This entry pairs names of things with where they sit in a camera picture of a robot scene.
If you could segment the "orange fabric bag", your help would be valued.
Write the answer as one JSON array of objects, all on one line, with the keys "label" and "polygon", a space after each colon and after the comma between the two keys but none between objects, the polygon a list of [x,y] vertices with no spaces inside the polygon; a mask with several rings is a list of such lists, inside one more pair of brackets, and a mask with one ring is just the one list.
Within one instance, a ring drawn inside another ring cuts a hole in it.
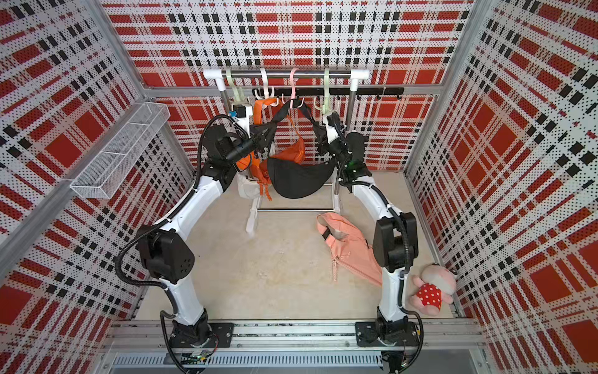
[{"label": "orange fabric bag", "polygon": [[284,161],[292,161],[298,165],[301,165],[305,160],[304,139],[297,131],[297,126],[294,124],[291,116],[286,114],[285,119],[289,121],[291,129],[293,129],[297,134],[297,141],[281,151],[277,151],[275,144],[272,143],[269,146],[267,159],[261,160],[259,156],[254,155],[255,160],[252,162],[251,166],[252,175],[258,180],[260,196],[266,195],[269,201],[272,200],[272,197],[269,194],[269,186],[272,184],[272,180],[270,178],[271,172],[268,171],[267,160],[273,158]]}]

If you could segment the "black fabric bag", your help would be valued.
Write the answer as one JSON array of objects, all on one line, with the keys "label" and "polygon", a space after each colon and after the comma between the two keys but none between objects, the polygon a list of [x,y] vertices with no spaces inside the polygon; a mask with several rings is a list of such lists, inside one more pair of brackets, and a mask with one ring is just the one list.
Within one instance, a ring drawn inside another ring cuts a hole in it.
[{"label": "black fabric bag", "polygon": [[[311,118],[313,118],[311,108],[304,104],[298,109],[311,123]],[[289,110],[289,102],[283,104],[270,122],[282,122],[286,114],[289,114]],[[258,149],[269,151],[269,146],[260,145]],[[272,180],[269,187],[273,187],[279,195],[285,198],[302,199],[324,186],[336,168],[336,160],[333,158],[317,165],[306,165],[304,162],[298,165],[292,161],[270,158],[267,160],[267,167],[268,171],[271,172],[270,178]]]}]

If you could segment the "cream fabric bag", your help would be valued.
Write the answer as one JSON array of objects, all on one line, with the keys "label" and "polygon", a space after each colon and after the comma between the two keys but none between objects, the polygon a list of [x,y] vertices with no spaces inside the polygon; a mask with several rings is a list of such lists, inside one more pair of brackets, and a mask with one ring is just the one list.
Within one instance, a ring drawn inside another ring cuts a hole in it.
[{"label": "cream fabric bag", "polygon": [[[241,141],[252,137],[252,131],[251,136],[248,137],[246,134],[244,134],[243,129],[241,129],[236,123],[235,129],[237,134],[241,137]],[[244,199],[257,199],[260,196],[258,180],[252,175],[251,172],[251,166],[254,160],[254,152],[252,152],[249,154],[249,156],[236,163],[236,167],[239,169],[239,173],[237,174],[238,193],[239,196]]]}]

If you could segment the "pink fabric bag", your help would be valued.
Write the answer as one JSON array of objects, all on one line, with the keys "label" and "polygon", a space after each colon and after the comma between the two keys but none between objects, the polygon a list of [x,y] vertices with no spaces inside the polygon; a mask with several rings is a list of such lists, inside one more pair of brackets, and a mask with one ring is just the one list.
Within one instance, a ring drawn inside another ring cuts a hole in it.
[{"label": "pink fabric bag", "polygon": [[382,286],[382,269],[359,228],[334,212],[317,216],[316,226],[330,249],[334,282],[338,280],[339,267],[343,267],[373,285]]}]

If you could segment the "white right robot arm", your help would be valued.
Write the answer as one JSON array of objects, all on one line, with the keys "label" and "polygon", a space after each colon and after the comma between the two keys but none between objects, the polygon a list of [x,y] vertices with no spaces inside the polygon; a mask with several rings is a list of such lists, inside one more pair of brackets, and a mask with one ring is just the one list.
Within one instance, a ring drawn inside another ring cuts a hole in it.
[{"label": "white right robot arm", "polygon": [[333,265],[382,286],[375,332],[361,341],[393,346],[403,343],[423,346],[424,326],[420,314],[406,308],[407,281],[418,256],[417,220],[403,213],[377,187],[364,163],[366,136],[344,134],[336,112],[324,121],[328,150],[336,162],[337,183],[355,196],[375,222],[374,238],[364,235],[337,213],[317,217],[316,227],[330,248]]}]

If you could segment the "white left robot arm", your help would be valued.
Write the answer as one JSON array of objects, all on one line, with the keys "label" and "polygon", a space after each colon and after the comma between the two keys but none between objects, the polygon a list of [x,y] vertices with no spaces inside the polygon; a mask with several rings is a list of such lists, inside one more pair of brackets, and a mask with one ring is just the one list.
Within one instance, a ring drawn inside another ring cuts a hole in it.
[{"label": "white left robot arm", "polygon": [[206,308],[199,301],[191,277],[195,265],[187,239],[207,208],[219,199],[239,169],[237,163],[255,152],[268,151],[278,122],[244,128],[239,118],[217,115],[199,138],[195,177],[175,206],[159,221],[142,226],[115,258],[120,281],[138,287],[160,288],[172,311],[173,331],[163,332],[168,348],[202,347],[216,343]]}]

